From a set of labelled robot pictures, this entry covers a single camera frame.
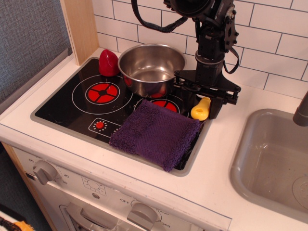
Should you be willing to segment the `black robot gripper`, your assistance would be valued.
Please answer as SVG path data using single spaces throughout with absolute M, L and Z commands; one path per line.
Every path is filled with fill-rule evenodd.
M 186 80 L 186 86 L 198 94 L 207 95 L 211 98 L 209 119 L 216 119 L 223 104 L 236 104 L 238 93 L 241 88 L 226 79 L 222 73 L 224 61 L 217 63 L 200 61 L 195 70 L 177 70 L 174 75 Z M 180 90 L 180 113 L 191 118 L 191 110 L 199 103 L 199 97 L 187 90 Z

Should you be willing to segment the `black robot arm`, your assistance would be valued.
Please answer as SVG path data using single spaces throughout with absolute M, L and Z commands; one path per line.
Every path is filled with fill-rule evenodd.
M 235 29 L 232 0 L 166 0 L 164 4 L 195 23 L 198 50 L 195 70 L 177 70 L 182 88 L 210 98 L 209 119 L 215 119 L 224 104 L 236 104 L 241 88 L 223 76 L 225 54 L 238 56 L 233 49 L 239 35 Z

